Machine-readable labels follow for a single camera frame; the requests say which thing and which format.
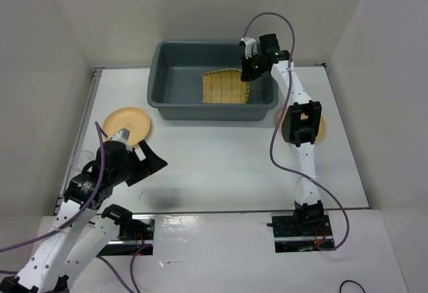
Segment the woven bamboo tray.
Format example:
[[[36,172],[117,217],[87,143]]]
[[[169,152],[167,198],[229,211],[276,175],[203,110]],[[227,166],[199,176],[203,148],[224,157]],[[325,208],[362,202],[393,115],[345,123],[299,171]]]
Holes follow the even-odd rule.
[[[204,104],[247,104],[250,87],[240,69],[222,69],[202,75]]]

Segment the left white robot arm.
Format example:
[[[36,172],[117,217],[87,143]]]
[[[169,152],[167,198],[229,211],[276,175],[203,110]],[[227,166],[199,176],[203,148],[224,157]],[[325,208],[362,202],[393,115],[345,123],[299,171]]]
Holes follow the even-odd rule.
[[[132,186],[167,166],[145,141],[138,145],[144,159],[122,140],[109,140],[98,148],[96,158],[71,179],[56,220],[31,259],[20,271],[2,279],[2,292],[69,292],[109,241],[126,239],[144,227],[132,218],[131,211],[111,204],[81,236],[115,186]]]

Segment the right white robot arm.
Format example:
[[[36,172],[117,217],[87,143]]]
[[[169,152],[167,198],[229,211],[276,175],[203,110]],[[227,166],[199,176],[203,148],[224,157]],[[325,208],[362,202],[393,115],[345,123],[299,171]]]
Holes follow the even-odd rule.
[[[300,178],[296,183],[293,227],[301,235],[309,234],[319,226],[324,208],[316,181],[314,149],[320,129],[322,105],[305,91],[295,72],[287,50],[281,50],[276,34],[271,33],[255,40],[243,37],[241,81],[252,82],[269,74],[286,97],[286,110],[280,113],[278,132],[290,146],[298,163],[295,169]]]

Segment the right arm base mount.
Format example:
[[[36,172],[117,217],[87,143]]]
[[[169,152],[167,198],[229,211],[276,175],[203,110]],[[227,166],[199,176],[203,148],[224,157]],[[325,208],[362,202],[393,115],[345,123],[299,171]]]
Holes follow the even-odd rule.
[[[318,244],[322,248],[335,245],[327,214],[321,222],[299,226],[291,212],[273,213],[272,220],[266,225],[272,229],[276,253],[319,252]]]

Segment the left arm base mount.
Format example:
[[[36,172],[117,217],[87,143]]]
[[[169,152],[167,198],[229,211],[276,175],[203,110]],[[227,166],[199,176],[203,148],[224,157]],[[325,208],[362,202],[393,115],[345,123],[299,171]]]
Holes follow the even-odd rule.
[[[118,239],[109,241],[101,250],[101,256],[140,256],[153,254],[155,218],[153,215],[136,215],[133,228]]]

